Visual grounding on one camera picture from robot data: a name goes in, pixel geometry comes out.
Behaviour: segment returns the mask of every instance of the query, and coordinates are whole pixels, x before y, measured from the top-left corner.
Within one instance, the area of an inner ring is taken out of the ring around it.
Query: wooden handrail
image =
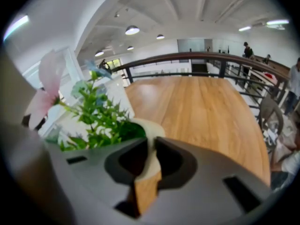
[[[269,67],[261,62],[246,59],[239,56],[217,53],[217,52],[178,52],[178,53],[164,54],[164,55],[132,61],[122,66],[115,67],[114,69],[112,69],[112,72],[116,72],[126,68],[133,68],[133,67],[137,67],[149,63],[170,61],[170,60],[187,60],[187,59],[219,60],[219,61],[235,62],[238,64],[251,66],[254,69],[259,69],[274,74],[277,77],[277,79],[283,81],[288,80],[287,75],[282,74],[277,70],[275,70],[274,68]]]
[[[255,55],[255,58],[260,59],[261,61],[264,59],[264,57],[257,56],[257,55]],[[274,60],[271,60],[271,59],[269,60],[268,66],[271,66],[272,68],[276,69],[281,74],[287,75],[287,76],[288,76],[289,71],[291,69],[290,67],[287,67],[286,65],[283,65],[283,64],[281,64],[279,62],[276,62]]]

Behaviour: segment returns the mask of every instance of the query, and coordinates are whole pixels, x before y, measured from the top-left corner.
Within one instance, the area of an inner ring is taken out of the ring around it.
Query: glass panel
[[[109,62],[107,62],[107,64],[108,64],[110,69],[115,68],[115,66],[113,65],[113,61],[109,61]]]
[[[121,66],[120,60],[119,59],[115,59],[112,61],[115,67]]]

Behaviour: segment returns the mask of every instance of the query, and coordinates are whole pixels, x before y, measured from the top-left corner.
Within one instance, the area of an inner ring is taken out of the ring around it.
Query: flower petal
[[[112,75],[109,72],[107,72],[105,69],[98,68],[95,65],[94,61],[86,60],[85,64],[87,65],[88,70],[96,72],[97,76],[108,77],[108,78],[112,79]]]
[[[40,107],[51,107],[53,100],[50,95],[42,90],[37,90],[33,99],[29,103],[25,115],[32,114]]]
[[[45,91],[52,99],[59,95],[58,90],[60,88],[62,72],[65,68],[64,63],[64,59],[60,62],[55,51],[52,50],[42,58],[39,65],[39,79],[42,82]]]
[[[34,129],[46,116],[48,110],[49,107],[40,107],[38,110],[32,113],[29,120],[29,128]]]

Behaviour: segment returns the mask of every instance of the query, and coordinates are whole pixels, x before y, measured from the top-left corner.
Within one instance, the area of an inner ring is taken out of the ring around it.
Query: chair
[[[264,132],[264,130],[268,130],[268,128],[271,128],[272,123],[274,122],[277,123],[276,134],[278,137],[281,134],[284,125],[283,114],[278,104],[273,99],[271,99],[269,95],[267,95],[260,104],[258,123],[262,132]],[[266,144],[266,145],[268,149],[274,148],[274,146],[271,146],[270,144]]]

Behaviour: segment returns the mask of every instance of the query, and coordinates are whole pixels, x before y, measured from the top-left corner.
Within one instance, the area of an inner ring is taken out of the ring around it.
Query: white wall
[[[134,49],[132,53],[127,53],[120,57],[120,60],[122,64],[126,64],[132,61],[168,53],[178,53],[176,39],[160,40],[142,48]]]
[[[243,46],[245,40],[230,40],[230,39],[213,39],[212,40],[212,52],[218,52],[220,50],[225,50],[227,53],[229,46],[229,54],[242,56],[245,47]]]
[[[266,57],[270,54],[271,60],[290,68],[300,57],[300,47],[296,39],[296,36],[291,36],[287,31],[265,28],[262,32],[253,33],[248,43],[255,55]]]
[[[119,0],[31,0],[17,16],[29,22],[5,41],[6,50],[24,72],[50,50],[79,50],[90,31]]]

